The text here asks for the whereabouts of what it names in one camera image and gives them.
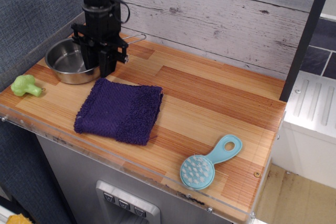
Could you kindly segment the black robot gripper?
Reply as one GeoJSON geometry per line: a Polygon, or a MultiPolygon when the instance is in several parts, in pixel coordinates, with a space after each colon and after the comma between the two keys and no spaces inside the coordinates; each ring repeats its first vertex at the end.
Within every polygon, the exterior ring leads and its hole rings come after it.
{"type": "Polygon", "coordinates": [[[99,65],[100,77],[116,69],[117,61],[128,61],[128,44],[120,37],[120,5],[93,7],[83,5],[85,24],[72,24],[73,41],[80,46],[86,70],[99,65]]]}

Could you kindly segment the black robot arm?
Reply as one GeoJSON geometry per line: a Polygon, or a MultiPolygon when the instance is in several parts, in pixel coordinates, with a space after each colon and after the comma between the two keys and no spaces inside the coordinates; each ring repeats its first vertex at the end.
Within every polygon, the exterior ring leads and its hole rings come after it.
{"type": "Polygon", "coordinates": [[[85,24],[73,24],[73,42],[81,49],[86,69],[99,67],[100,76],[107,77],[117,62],[128,60],[128,44],[120,37],[122,0],[83,0],[85,24]]]}

